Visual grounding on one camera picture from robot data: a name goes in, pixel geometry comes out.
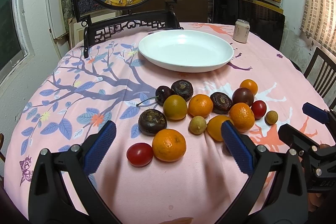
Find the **person's right hand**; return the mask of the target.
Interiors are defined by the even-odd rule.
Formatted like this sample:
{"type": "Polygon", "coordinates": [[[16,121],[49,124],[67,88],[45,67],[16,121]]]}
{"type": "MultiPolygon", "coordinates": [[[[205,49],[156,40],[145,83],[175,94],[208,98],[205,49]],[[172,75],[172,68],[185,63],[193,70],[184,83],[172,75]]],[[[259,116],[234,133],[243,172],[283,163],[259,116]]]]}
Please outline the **person's right hand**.
{"type": "Polygon", "coordinates": [[[323,202],[321,193],[308,193],[308,209],[310,212],[314,212],[323,202]]]}

